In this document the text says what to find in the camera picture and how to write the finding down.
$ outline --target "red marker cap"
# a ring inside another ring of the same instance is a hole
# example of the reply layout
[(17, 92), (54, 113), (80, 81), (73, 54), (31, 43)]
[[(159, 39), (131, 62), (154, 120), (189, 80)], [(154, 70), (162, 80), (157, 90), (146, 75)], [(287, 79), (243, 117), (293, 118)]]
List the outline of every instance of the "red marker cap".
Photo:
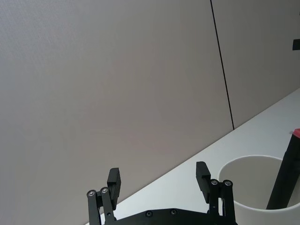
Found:
[(300, 128), (295, 129), (293, 135), (295, 135), (297, 138), (300, 138)]

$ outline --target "black vertical line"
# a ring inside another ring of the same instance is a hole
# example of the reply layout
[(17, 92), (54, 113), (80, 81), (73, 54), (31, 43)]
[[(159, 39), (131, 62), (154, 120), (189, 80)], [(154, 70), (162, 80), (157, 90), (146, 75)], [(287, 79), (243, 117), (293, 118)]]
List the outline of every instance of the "black vertical line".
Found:
[(227, 82), (226, 82), (226, 77), (225, 77), (225, 71), (224, 71), (223, 59), (222, 59), (222, 54), (221, 54), (221, 48), (220, 48), (220, 42), (219, 42), (219, 36), (218, 36), (218, 31), (217, 31), (217, 26), (216, 26), (215, 13), (214, 13), (214, 9), (213, 9), (213, 7), (212, 7), (212, 0), (210, 0), (210, 6), (211, 6), (211, 11), (212, 11), (212, 17), (213, 17), (213, 19), (214, 19), (214, 24), (215, 24), (215, 31), (216, 31), (216, 36), (217, 36), (217, 45), (218, 45), (218, 47), (219, 47), (220, 59), (221, 59), (222, 70), (223, 70), (223, 77), (224, 77), (224, 82), (225, 82), (225, 87), (226, 87), (226, 93), (227, 93), (227, 100), (228, 100), (229, 111), (230, 111), (230, 117), (231, 117), (231, 123), (232, 123), (232, 128), (234, 129), (233, 113), (232, 113), (232, 111), (231, 111), (231, 106), (230, 106), (230, 100), (229, 100), (229, 94), (228, 94), (228, 87), (227, 87)]

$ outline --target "white mug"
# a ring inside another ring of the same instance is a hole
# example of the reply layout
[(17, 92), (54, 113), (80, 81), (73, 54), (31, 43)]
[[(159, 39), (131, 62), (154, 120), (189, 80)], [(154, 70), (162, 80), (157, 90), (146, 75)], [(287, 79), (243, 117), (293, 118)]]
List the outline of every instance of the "white mug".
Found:
[(266, 210), (282, 160), (271, 156), (245, 156), (224, 165), (220, 182), (233, 182), (238, 225), (300, 225), (300, 179), (287, 208)]

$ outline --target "white table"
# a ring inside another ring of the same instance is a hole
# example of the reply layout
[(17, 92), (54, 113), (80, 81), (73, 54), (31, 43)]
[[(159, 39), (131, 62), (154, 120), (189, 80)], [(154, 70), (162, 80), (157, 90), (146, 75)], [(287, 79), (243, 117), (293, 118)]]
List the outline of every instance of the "white table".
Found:
[(195, 178), (197, 161), (206, 162), (211, 177), (217, 178), (220, 168), (237, 157), (282, 158), (295, 128), (300, 128), (300, 89), (120, 202), (115, 217), (163, 208), (206, 212), (208, 205)]

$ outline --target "black object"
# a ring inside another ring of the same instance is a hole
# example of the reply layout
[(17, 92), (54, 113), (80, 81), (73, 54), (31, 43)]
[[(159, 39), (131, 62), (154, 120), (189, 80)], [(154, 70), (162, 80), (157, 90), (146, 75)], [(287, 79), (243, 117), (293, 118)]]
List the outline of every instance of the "black object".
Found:
[[(210, 179), (210, 172), (205, 162), (197, 162), (196, 179), (203, 192), (207, 213), (181, 209), (148, 210), (120, 220), (113, 215), (120, 193), (120, 172), (118, 168), (110, 170), (107, 186), (99, 192), (87, 193), (90, 225), (101, 225), (99, 208), (103, 207), (106, 225), (237, 225), (233, 204), (233, 183), (230, 180), (219, 182)], [(218, 212), (218, 198), (223, 200), (223, 215)]]
[(300, 175), (300, 136), (299, 129), (292, 134), (283, 157), (272, 193), (268, 210), (286, 208)]
[(295, 39), (292, 43), (292, 49), (293, 51), (295, 50), (300, 50), (300, 39)]

